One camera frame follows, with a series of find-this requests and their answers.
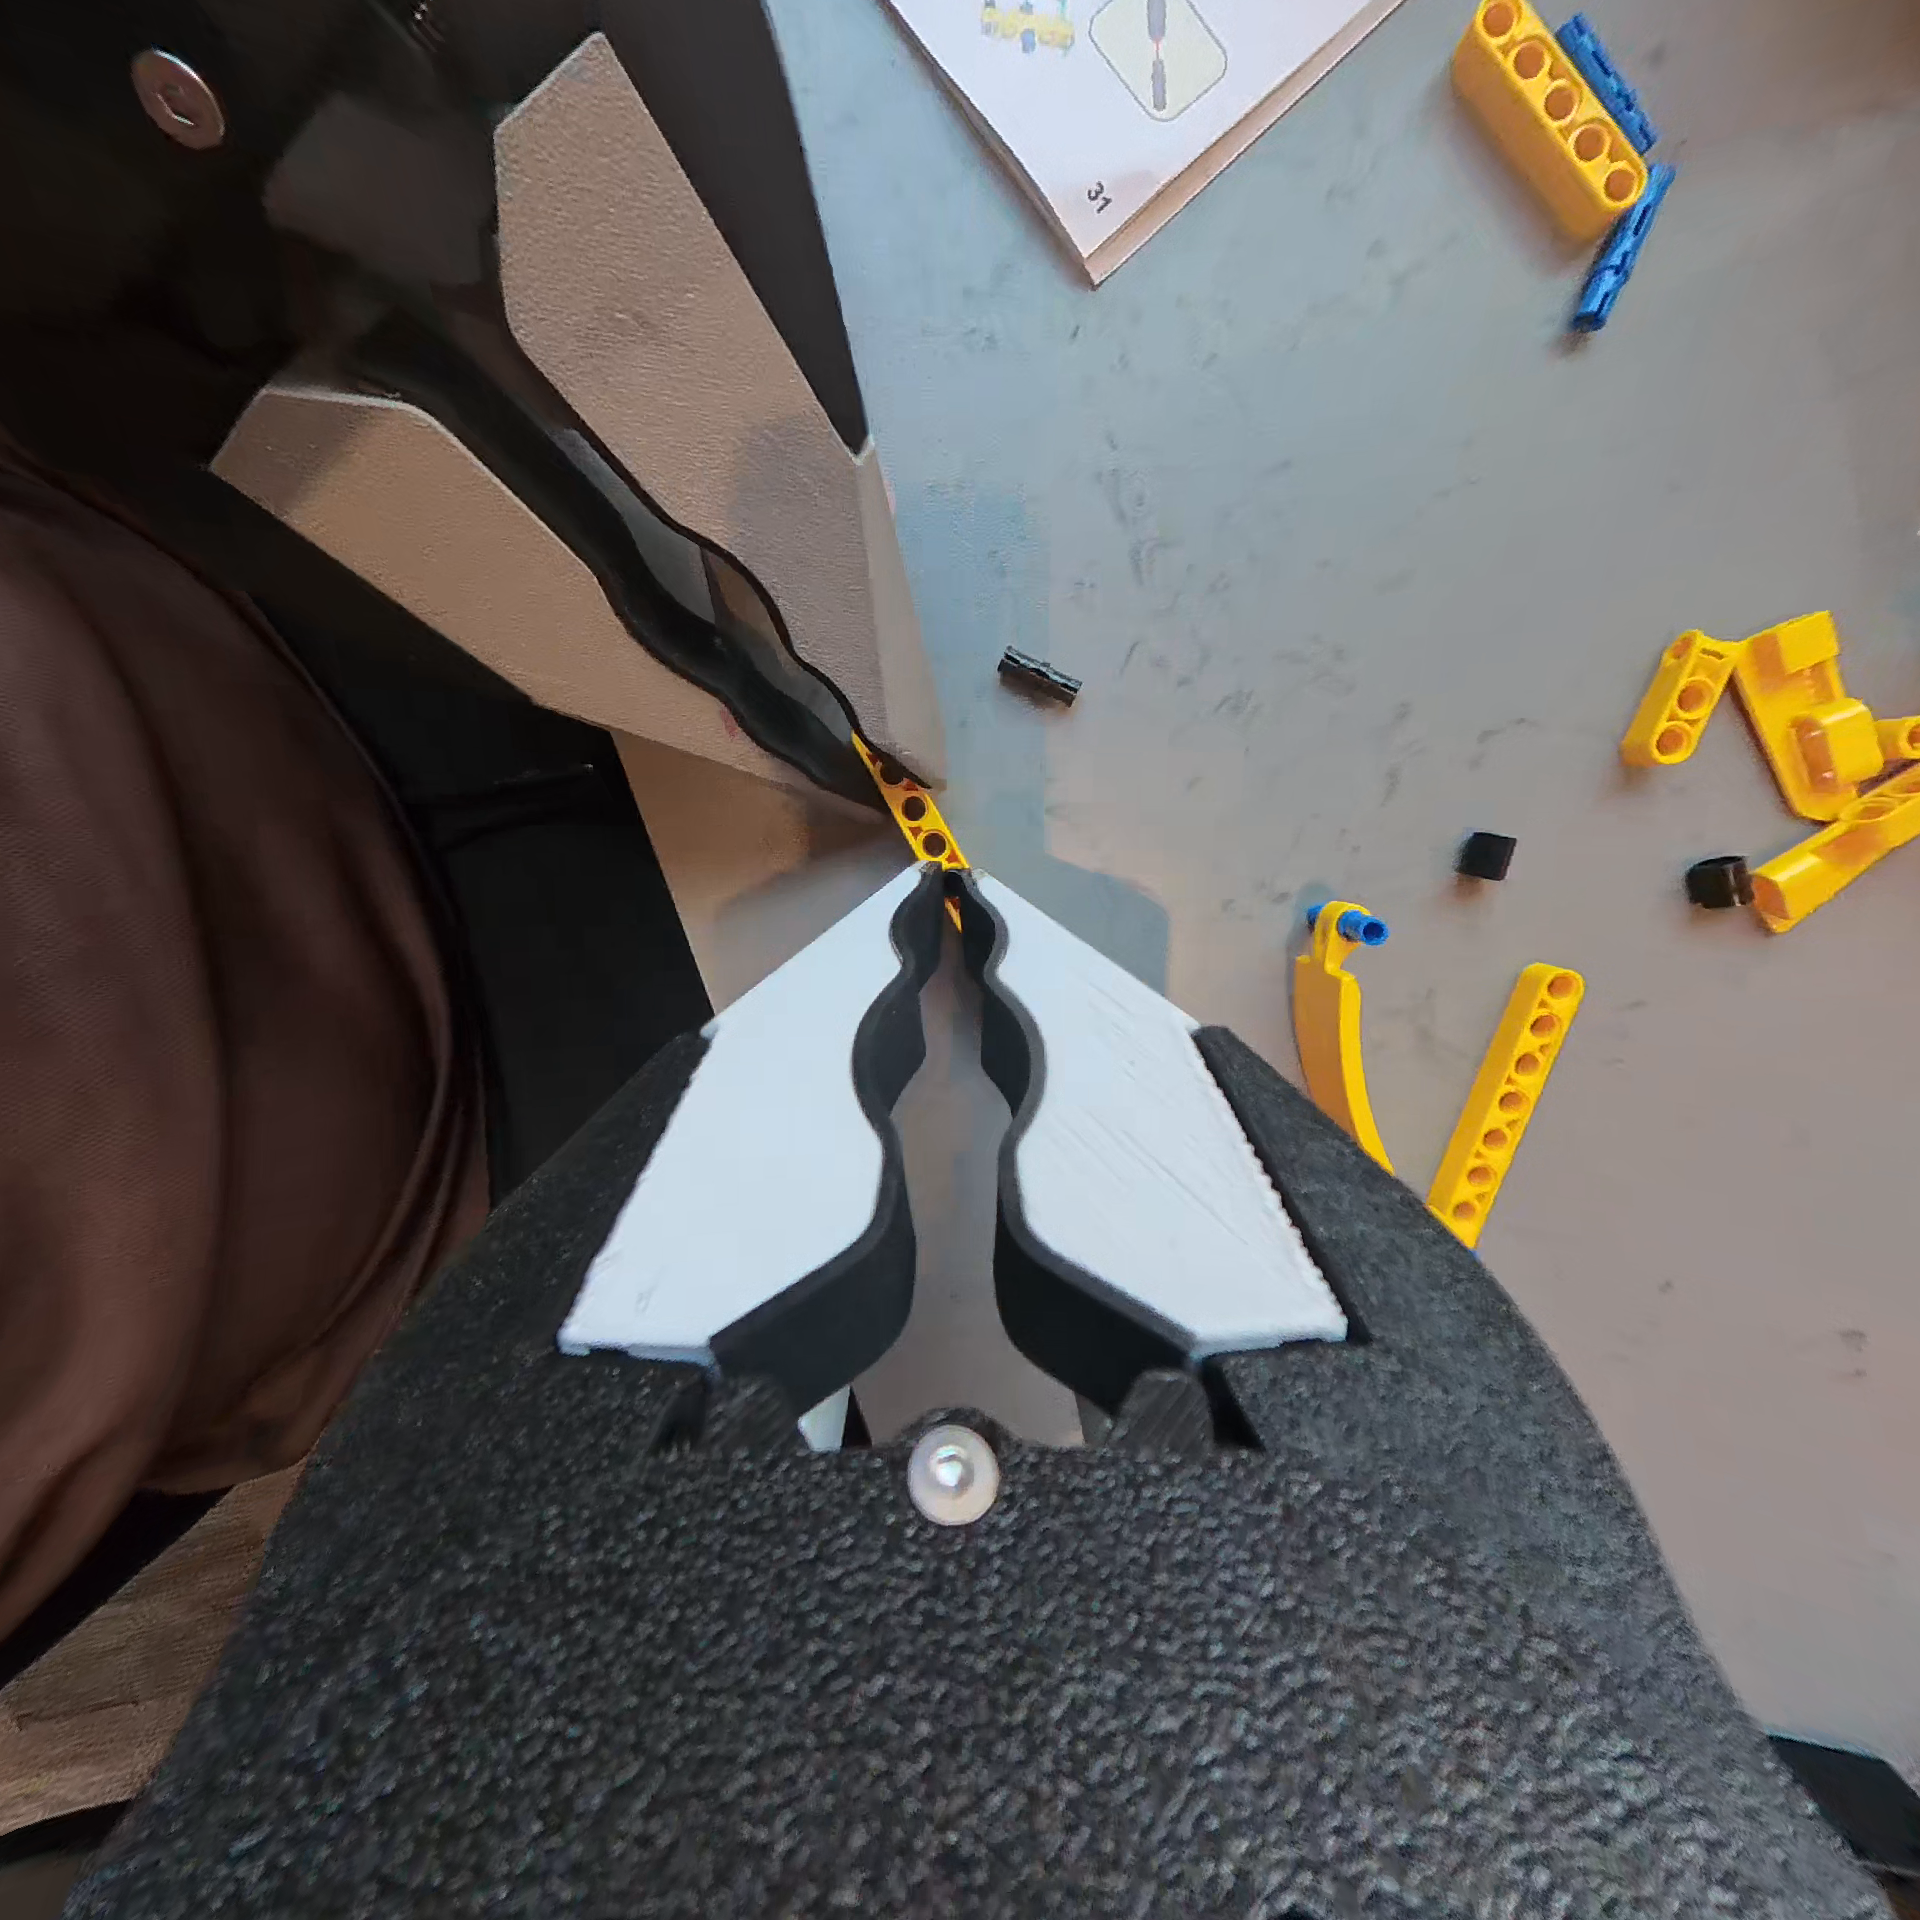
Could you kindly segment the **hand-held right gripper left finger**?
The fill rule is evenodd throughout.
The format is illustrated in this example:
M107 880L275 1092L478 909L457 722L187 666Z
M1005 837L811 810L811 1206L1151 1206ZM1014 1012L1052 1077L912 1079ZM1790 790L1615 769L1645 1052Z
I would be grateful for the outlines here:
M944 880L910 869L737 996L561 1322L561 1350L771 1380L811 1447L900 1336L918 1229L894 1106L925 1060Z

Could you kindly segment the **yellow slanted brick piece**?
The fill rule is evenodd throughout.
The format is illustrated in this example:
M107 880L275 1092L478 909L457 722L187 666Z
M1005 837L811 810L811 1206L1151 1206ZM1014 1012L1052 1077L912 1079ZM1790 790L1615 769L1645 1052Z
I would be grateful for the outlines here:
M1752 870L1752 909L1765 932L1800 926L1917 837L1917 762L1840 804L1835 823Z

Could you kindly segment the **grey desk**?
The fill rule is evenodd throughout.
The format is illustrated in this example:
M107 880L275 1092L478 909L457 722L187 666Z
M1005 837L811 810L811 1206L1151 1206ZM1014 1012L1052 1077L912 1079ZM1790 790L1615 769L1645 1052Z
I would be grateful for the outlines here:
M1835 610L1861 700L1917 707L1917 6L1587 10L1677 184L1571 343L1582 250L1452 92L1467 3L1102 289L877 3L768 6L971 860L1290 1074L1307 902L1377 910L1414 1192L1517 970L1580 970L1480 1253L1747 1707L1917 1777L1917 849L1765 933L1684 896L1800 833L1741 712L1617 753L1685 629Z

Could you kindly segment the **long yellow holed beam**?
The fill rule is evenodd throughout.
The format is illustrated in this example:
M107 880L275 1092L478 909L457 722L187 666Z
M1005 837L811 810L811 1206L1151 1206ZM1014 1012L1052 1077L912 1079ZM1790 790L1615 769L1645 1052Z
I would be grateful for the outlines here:
M1511 1174L1582 996L1580 970L1531 963L1507 1000L1425 1194L1437 1223L1471 1252Z
M938 864L947 874L965 870L971 863L960 852L931 790L894 756L881 753L860 732L852 734L852 746L877 783L881 799L907 837L912 856L920 864Z

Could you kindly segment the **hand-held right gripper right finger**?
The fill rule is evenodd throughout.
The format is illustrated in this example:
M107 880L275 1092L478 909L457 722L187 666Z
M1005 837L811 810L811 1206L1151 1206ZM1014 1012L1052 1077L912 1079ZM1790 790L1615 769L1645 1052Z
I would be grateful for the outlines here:
M1008 1109L994 1300L1012 1343L1118 1414L1142 1373L1342 1343L1350 1314L1162 993L997 877L958 877L981 1064Z

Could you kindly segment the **person's torso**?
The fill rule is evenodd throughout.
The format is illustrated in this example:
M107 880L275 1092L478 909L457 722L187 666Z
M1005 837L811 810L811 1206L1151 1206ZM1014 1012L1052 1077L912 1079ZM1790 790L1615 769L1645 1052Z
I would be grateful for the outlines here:
M315 1444L488 1202L444 913L241 597L2 444L2 1634Z

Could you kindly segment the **small yellow three-hole beam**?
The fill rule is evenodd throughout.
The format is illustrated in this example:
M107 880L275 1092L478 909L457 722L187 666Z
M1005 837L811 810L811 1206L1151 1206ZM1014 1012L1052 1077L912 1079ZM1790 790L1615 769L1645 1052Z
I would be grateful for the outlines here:
M1652 770L1691 756L1744 650L1744 639L1708 637L1700 629L1674 637L1620 737L1624 769Z

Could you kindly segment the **white instruction booklet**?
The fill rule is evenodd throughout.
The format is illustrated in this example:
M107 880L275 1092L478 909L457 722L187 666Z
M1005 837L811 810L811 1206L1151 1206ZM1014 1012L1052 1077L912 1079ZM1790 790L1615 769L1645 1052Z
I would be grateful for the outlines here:
M1398 3L888 3L1091 286Z

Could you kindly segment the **yellow angled panel piece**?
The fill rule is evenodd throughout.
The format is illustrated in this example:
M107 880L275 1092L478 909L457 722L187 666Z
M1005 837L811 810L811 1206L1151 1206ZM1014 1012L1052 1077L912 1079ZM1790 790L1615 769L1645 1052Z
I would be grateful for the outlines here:
M1917 762L1917 714L1877 716L1850 692L1832 610L1747 637L1735 683L1784 802L1808 823L1835 823L1864 789Z

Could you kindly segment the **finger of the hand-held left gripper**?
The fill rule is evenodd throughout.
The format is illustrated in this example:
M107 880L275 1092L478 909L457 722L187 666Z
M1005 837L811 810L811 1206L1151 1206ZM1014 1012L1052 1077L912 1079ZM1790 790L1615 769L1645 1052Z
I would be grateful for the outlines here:
M270 383L212 467L538 704L610 732L625 762L704 760L808 789L714 693L652 656L588 562L418 404Z
M768 602L852 727L934 786L947 726L872 436L847 444L610 34L495 132L500 292L662 519Z

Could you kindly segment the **short thick yellow beam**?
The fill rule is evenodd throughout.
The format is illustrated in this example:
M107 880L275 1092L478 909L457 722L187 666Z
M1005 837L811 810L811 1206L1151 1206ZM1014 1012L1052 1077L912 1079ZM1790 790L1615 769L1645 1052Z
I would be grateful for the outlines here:
M1571 243L1602 240L1641 204L1644 153L1530 3L1478 3L1452 79Z

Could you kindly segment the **yellow curved panel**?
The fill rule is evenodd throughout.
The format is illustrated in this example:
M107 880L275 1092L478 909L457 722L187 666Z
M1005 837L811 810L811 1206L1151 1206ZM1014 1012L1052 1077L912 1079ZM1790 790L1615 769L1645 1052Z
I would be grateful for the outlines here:
M1394 1163L1367 1087L1361 983L1350 969L1351 950L1315 946L1310 932L1310 946L1291 963L1291 1030L1315 1106L1392 1174Z

